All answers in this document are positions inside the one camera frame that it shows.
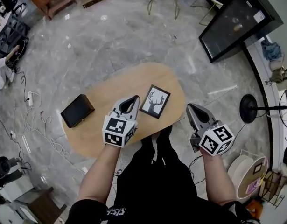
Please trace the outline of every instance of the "gray marble floor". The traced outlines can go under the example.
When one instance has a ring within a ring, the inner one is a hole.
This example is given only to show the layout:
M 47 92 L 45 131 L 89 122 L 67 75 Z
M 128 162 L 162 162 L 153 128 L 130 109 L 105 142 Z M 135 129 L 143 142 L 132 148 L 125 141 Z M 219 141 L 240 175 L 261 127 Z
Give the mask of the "gray marble floor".
M 217 119 L 227 124 L 234 134 L 241 129 L 240 99 L 253 94 L 259 103 L 262 97 L 255 76 L 244 54 L 239 53 L 219 63 L 210 64 L 198 36 L 205 28 L 199 25 L 206 8 L 190 8 L 192 1 L 180 1 L 181 13 L 174 20 L 173 0 L 155 0 L 151 15 L 147 14 L 149 0 L 105 0 L 90 8 L 72 5 L 61 11 L 52 21 L 40 20 L 32 27 L 27 52 L 19 63 L 26 75 L 26 93 L 36 92 L 42 97 L 40 108 L 28 114 L 28 122 L 42 112 L 46 119 L 46 137 L 63 145 L 70 155 L 65 160 L 61 147 L 51 143 L 37 131 L 25 131 L 22 136 L 27 102 L 23 102 L 24 85 L 19 74 L 14 83 L 0 92 L 0 119 L 6 129 L 14 129 L 19 138 L 25 161 L 32 165 L 29 172 L 33 184 L 40 188 L 54 187 L 57 204 L 70 207 L 77 196 L 83 178 L 78 168 L 89 169 L 94 158 L 87 159 L 71 149 L 61 124 L 59 113 L 68 103 L 86 89 L 143 62 L 164 63 L 173 69 L 184 90 L 187 102 L 208 108 Z M 34 106 L 39 105 L 34 95 Z M 44 132 L 40 116 L 34 119 L 34 129 Z M 171 142 L 179 158 L 189 165 L 195 154 L 189 144 L 192 128 L 184 118 L 174 124 Z M 122 149 L 117 169 L 124 169 L 140 143 Z M 246 125 L 225 155 L 226 167 L 239 155 L 241 149 L 269 157 L 269 138 L 265 116 Z M 0 156 L 17 157 L 19 148 L 7 136 L 0 124 Z M 191 167 L 195 182 L 204 178 L 203 161 Z M 107 201 L 115 198 L 116 179 Z M 197 184 L 199 196 L 206 198 L 205 182 Z M 67 217 L 69 208 L 62 217 Z

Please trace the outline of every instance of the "person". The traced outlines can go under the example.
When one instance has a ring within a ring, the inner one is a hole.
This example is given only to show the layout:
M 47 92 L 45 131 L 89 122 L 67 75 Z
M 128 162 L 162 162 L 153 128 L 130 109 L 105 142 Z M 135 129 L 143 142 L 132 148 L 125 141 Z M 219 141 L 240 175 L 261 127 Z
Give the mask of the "person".
M 10 82 L 14 80 L 14 72 L 7 67 L 6 62 L 13 56 L 13 54 L 19 50 L 20 46 L 17 45 L 6 57 L 0 59 L 0 90 L 6 84 L 7 79 Z
M 204 159 L 208 201 L 197 196 L 188 167 L 172 148 L 172 126 L 160 131 L 157 159 L 152 137 L 118 176 L 114 205 L 105 203 L 112 185 L 120 148 L 106 144 L 80 185 L 77 202 L 66 224 L 72 223 L 258 223 L 240 202 L 220 156 Z

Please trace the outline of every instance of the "white cloth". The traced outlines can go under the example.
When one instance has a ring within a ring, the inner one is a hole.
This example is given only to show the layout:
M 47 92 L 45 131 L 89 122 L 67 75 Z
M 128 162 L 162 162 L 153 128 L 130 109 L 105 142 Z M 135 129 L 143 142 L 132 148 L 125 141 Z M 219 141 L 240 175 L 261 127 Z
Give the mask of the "white cloth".
M 5 57 L 0 59 L 0 90 L 4 87 L 6 77 L 11 78 L 12 70 L 9 69 L 5 64 Z

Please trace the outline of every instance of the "black lamp base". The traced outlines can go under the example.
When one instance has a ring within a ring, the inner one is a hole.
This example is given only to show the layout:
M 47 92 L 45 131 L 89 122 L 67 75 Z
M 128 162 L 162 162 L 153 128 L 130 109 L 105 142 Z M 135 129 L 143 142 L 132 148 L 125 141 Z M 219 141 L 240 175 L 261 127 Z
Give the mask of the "black lamp base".
M 257 110 L 251 110 L 250 108 L 257 108 L 257 102 L 253 95 L 244 95 L 240 103 L 240 116 L 243 122 L 252 123 L 257 115 Z

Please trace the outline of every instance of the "forearm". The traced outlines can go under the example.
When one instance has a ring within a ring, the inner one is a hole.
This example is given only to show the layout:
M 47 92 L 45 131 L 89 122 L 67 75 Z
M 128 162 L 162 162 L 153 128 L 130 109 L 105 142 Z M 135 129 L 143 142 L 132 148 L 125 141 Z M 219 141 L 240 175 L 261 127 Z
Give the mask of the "forearm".
M 220 155 L 203 156 L 208 200 L 224 205 L 236 200 L 233 183 L 228 176 Z
M 119 147 L 105 145 L 102 153 L 82 180 L 78 200 L 92 199 L 106 203 L 119 153 Z
M 5 58 L 5 61 L 7 62 L 7 61 L 13 56 L 13 54 L 14 54 L 16 51 L 17 51 L 16 49 L 13 49 L 13 50 L 7 55 L 7 57 Z

